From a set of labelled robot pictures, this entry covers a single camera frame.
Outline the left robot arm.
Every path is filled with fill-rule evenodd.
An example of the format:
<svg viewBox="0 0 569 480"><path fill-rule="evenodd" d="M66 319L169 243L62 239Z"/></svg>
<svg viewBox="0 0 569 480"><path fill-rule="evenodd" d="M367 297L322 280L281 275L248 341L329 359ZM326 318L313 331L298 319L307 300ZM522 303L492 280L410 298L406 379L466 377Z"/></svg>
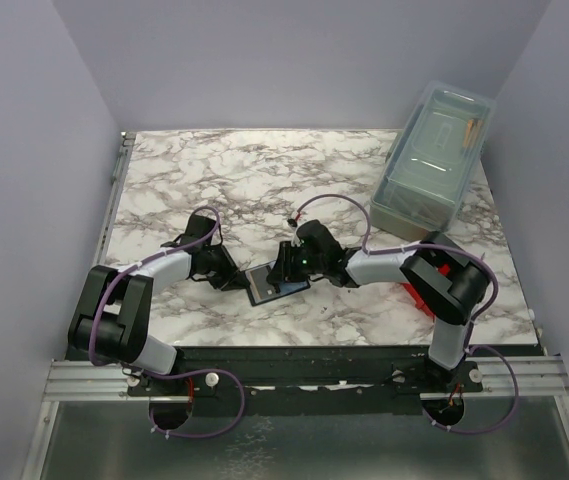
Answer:
<svg viewBox="0 0 569 480"><path fill-rule="evenodd" d="M165 395L186 380L175 347L149 334L152 297L185 280L204 281L220 291L243 290L247 282L221 245L166 244L128 267L93 267L86 278L68 329L68 345L98 366L121 363L151 372Z"/></svg>

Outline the black leather card holder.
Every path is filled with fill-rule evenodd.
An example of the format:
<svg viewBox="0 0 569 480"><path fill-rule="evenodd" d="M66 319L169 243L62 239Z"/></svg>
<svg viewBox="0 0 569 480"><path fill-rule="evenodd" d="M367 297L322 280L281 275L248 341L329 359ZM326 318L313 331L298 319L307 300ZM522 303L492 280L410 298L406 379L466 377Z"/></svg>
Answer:
<svg viewBox="0 0 569 480"><path fill-rule="evenodd" d="M244 271L247 280L246 292L253 307L284 298L311 287L308 280L304 282L280 282L271 284L267 276L275 265L274 261L251 267Z"/></svg>

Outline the clear plastic storage box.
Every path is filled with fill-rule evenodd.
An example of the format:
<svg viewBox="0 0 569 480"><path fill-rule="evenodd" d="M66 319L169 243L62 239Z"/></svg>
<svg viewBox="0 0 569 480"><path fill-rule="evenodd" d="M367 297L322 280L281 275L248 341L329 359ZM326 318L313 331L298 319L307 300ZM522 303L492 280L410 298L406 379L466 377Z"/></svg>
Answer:
<svg viewBox="0 0 569 480"><path fill-rule="evenodd" d="M372 226L405 240L448 230L495 110L494 99L430 82L386 156L371 195Z"/></svg>

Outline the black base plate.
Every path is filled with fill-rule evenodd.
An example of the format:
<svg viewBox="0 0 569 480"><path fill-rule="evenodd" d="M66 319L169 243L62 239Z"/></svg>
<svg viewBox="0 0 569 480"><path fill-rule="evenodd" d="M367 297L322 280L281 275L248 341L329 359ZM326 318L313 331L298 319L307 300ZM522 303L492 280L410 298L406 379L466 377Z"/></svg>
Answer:
<svg viewBox="0 0 569 480"><path fill-rule="evenodd" d="M178 426L188 415L418 416L437 409L457 417L475 396L533 395L551 377L539 346L480 349L451 374L428 366L426 353L424 346L184 347L177 352L177 380L67 360L52 365L45 395L146 403L163 426Z"/></svg>

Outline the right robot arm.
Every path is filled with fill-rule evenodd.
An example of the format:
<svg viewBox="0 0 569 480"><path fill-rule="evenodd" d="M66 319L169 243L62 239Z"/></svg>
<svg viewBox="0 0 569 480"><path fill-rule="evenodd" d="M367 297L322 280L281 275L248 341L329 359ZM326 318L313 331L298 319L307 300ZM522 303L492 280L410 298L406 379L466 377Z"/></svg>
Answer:
<svg viewBox="0 0 569 480"><path fill-rule="evenodd" d="M433 337L424 379L444 392L460 380L458 365L467 354L471 324L486 308L486 291L498 292L490 267L440 232L424 240L380 251L343 248L328 233L304 234L284 241L266 281L272 285L301 283L318 275L336 287L373 283L408 283L434 314Z"/></svg>

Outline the red plastic bin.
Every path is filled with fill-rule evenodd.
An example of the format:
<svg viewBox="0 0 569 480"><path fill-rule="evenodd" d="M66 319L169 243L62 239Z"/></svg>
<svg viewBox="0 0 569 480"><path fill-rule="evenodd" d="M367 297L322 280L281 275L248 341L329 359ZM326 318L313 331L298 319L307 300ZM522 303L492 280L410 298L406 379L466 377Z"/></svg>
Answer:
<svg viewBox="0 0 569 480"><path fill-rule="evenodd" d="M451 272L449 266L436 267L423 259L406 261L400 267L405 281L419 296L422 306L426 307L433 317L445 318L452 312L452 305L448 295L451 282L447 275Z"/></svg>

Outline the aluminium mounting rail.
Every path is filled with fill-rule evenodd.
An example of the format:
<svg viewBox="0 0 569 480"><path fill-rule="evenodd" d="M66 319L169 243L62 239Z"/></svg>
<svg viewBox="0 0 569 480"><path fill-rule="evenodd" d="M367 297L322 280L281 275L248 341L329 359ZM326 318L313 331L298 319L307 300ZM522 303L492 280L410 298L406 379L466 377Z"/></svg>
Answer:
<svg viewBox="0 0 569 480"><path fill-rule="evenodd" d="M465 362L454 380L445 386L429 385L418 376L416 366L395 368L389 376L373 379L295 379L246 377L240 381L246 395L260 392L302 394L377 389L395 396L419 397L422 401L457 398L559 397L569 395L569 376L559 356L479 357ZM48 402L124 401L184 402L190 394L182 380L160 380L130 373L122 367L93 367L87 362L52 364L43 399Z"/></svg>

